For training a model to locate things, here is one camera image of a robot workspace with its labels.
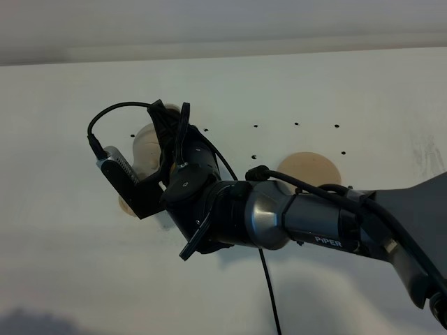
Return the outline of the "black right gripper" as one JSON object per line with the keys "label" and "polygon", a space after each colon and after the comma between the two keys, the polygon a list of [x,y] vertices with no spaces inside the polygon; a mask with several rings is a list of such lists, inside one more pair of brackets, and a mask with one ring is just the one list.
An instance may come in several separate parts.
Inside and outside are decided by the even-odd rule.
{"label": "black right gripper", "polygon": [[[174,163],[180,109],[158,99],[147,112],[161,148],[161,161]],[[194,126],[188,128],[182,154],[186,165],[173,170],[161,196],[161,203],[186,239],[181,259],[234,245],[254,247],[244,218],[254,186],[248,181],[222,180],[217,162],[222,155]]]}

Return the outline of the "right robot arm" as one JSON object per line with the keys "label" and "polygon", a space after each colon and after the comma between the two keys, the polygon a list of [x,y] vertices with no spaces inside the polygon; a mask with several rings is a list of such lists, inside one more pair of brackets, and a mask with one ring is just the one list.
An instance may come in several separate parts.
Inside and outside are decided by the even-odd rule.
{"label": "right robot arm", "polygon": [[412,302],[446,324],[446,176],[397,190],[312,186],[264,165],[221,179],[223,156],[189,123],[190,107],[148,106],[161,146],[160,201],[186,238],[183,260],[234,245],[315,244],[389,262]]}

